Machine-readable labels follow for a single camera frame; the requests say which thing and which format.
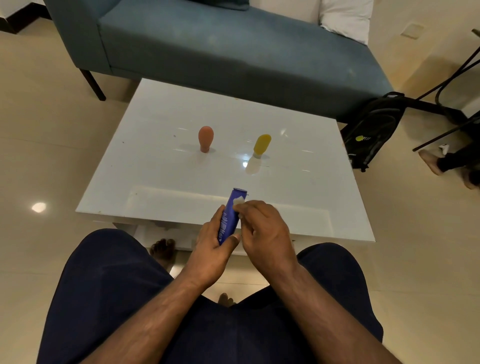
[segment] backpack logo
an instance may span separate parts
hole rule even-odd
[[[361,142],[362,140],[370,140],[371,138],[369,136],[363,136],[363,135],[359,135],[355,138],[355,140],[357,142]]]

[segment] glossy white tabletop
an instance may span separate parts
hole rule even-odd
[[[262,134],[270,146],[251,158]],[[273,204],[293,234],[374,241],[335,120],[146,79],[77,211],[203,224],[233,187]]]

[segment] sofa leg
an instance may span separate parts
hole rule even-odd
[[[79,68],[79,70],[80,70],[80,72],[82,72],[82,75],[84,75],[85,79],[87,80],[87,82],[90,85],[90,87],[92,88],[92,90],[95,92],[95,95],[98,97],[98,99],[100,101],[105,101],[107,98],[103,94],[102,89],[100,88],[98,83],[96,83],[95,78],[93,78],[90,71],[82,70],[81,68]]]

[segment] sofa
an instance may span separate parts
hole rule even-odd
[[[392,91],[367,46],[250,7],[189,0],[45,0],[73,63],[341,119]]]

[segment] person's left hand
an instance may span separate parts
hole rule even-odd
[[[240,241],[240,235],[233,234],[222,245],[218,244],[218,229],[224,208],[224,205],[220,206],[212,219],[202,226],[195,248],[181,272],[184,278],[188,277],[203,291],[220,278],[228,259]]]

